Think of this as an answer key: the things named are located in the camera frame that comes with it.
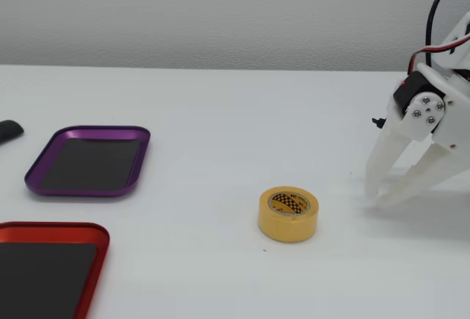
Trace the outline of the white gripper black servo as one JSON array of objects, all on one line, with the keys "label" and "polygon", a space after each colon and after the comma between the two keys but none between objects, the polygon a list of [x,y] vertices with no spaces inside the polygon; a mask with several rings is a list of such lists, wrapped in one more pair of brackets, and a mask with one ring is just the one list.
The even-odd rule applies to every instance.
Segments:
[{"label": "white gripper black servo", "polygon": [[469,170],[469,80],[455,71],[444,76],[421,63],[397,86],[386,119],[366,163],[365,196],[376,197],[381,182],[408,145],[431,136],[433,144],[390,190],[382,207],[400,204]]}]

